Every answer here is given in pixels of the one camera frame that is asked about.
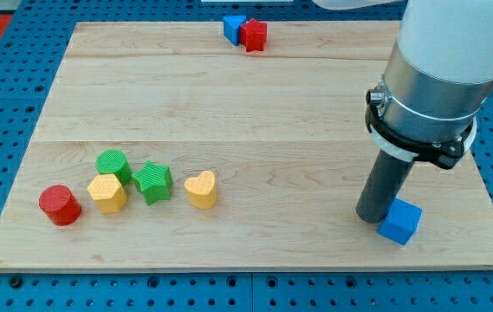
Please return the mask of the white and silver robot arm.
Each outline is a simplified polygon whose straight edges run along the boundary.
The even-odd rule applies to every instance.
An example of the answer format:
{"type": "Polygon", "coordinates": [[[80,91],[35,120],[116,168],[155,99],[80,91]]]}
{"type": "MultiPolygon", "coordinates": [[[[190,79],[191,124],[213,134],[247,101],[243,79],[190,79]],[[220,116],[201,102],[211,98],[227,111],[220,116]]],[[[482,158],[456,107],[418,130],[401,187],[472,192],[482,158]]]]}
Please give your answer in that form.
{"type": "Polygon", "coordinates": [[[377,166],[452,168],[493,89],[493,0],[411,0],[383,75],[366,94],[377,166]]]}

